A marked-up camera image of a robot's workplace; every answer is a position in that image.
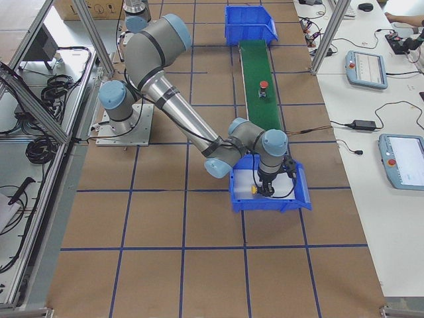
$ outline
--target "person's arm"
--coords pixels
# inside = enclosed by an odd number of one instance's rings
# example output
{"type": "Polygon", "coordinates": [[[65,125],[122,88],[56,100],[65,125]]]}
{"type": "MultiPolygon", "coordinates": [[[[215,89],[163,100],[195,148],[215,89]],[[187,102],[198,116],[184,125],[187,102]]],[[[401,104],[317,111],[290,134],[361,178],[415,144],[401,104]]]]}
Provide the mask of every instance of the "person's arm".
{"type": "Polygon", "coordinates": [[[390,13],[384,13],[386,15],[387,20],[390,23],[399,22],[399,23],[407,23],[412,25],[413,27],[422,27],[422,22],[424,20],[424,15],[414,15],[414,16],[405,16],[405,15],[391,15],[390,13]]]}

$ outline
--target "blue crate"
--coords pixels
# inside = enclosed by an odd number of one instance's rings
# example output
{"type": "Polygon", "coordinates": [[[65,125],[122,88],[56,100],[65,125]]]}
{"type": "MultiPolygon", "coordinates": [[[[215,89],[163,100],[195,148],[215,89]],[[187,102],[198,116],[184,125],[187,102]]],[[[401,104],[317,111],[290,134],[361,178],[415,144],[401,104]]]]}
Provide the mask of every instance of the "blue crate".
{"type": "Polygon", "coordinates": [[[226,6],[225,38],[228,46],[240,40],[278,40],[276,26],[266,9],[259,6],[226,6]]]}
{"type": "MultiPolygon", "coordinates": [[[[254,159],[255,169],[257,170],[259,163],[259,155],[255,155],[254,159]]],[[[235,191],[236,170],[252,171],[252,155],[248,154],[241,158],[230,171],[230,195],[234,211],[238,212],[240,210],[280,210],[281,212],[284,212],[287,210],[299,209],[300,207],[312,210],[311,199],[309,198],[309,192],[306,184],[305,171],[301,163],[296,163],[297,182],[294,188],[294,199],[271,199],[269,197],[264,197],[261,195],[252,195],[254,199],[240,199],[237,197],[235,191]]]]}

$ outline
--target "cardboard box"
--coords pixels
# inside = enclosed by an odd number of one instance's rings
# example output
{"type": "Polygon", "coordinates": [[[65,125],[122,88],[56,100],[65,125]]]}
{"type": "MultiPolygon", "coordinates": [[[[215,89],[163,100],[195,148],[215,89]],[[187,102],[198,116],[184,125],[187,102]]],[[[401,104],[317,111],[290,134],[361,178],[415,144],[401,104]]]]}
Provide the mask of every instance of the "cardboard box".
{"type": "MultiPolygon", "coordinates": [[[[93,19],[117,20],[121,10],[122,0],[86,0],[88,9],[93,19]]],[[[77,11],[72,0],[56,0],[54,2],[59,16],[63,21],[79,20],[77,11]]]]}

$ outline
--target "green conveyor belt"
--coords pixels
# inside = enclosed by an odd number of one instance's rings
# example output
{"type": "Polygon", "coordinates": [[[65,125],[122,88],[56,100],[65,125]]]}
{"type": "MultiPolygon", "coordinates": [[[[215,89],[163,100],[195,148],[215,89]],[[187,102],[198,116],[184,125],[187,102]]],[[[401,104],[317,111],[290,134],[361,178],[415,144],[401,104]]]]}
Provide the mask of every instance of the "green conveyor belt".
{"type": "Polygon", "coordinates": [[[249,121],[265,130],[282,129],[265,41],[243,40],[240,41],[239,48],[249,121]],[[269,84],[266,97],[259,97],[261,81],[267,81],[269,84]]]}

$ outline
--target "brown cardboard floor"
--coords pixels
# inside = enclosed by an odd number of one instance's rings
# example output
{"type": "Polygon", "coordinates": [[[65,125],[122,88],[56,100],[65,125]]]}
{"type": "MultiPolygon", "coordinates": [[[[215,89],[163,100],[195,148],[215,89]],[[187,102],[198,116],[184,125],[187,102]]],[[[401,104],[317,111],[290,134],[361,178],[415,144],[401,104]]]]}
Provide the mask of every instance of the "brown cardboard floor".
{"type": "MultiPolygon", "coordinates": [[[[194,46],[167,69],[221,135],[246,117],[237,48],[225,46],[224,7],[245,1],[149,1],[176,13],[194,46]]],[[[252,1],[272,14],[270,49],[284,124],[329,124],[290,0],[252,1]]],[[[234,213],[228,178],[161,112],[148,148],[89,145],[48,306],[76,317],[379,317],[384,298],[331,130],[290,138],[313,211],[234,213]]]]}

